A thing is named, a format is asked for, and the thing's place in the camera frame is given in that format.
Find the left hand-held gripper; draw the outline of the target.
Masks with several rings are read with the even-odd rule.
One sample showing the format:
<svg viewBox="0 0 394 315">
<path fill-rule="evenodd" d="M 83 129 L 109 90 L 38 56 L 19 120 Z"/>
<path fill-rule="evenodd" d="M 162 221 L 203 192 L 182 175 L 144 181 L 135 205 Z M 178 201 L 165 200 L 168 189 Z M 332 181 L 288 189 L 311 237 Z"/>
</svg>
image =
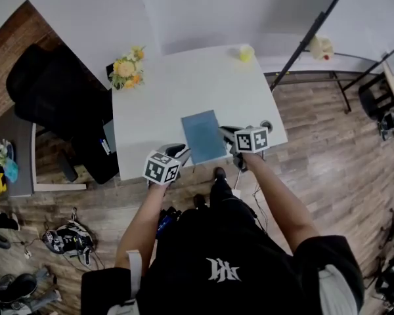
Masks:
<svg viewBox="0 0 394 315">
<path fill-rule="evenodd" d="M 150 188 L 171 184 L 181 177 L 180 170 L 191 156 L 185 144 L 166 144 L 152 150 L 146 158 L 142 176 Z"/>
</svg>

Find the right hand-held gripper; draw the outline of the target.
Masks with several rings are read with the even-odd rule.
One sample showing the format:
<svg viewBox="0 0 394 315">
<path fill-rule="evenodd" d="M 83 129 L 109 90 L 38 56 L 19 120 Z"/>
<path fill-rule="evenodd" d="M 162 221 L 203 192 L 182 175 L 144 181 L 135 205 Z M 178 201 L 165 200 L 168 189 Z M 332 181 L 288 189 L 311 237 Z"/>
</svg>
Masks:
<svg viewBox="0 0 394 315">
<path fill-rule="evenodd" d="M 259 154 L 269 148 L 269 130 L 266 127 L 233 127 L 221 126 L 218 128 L 229 153 L 233 156 L 233 163 L 240 171 L 247 171 L 243 154 Z"/>
</svg>

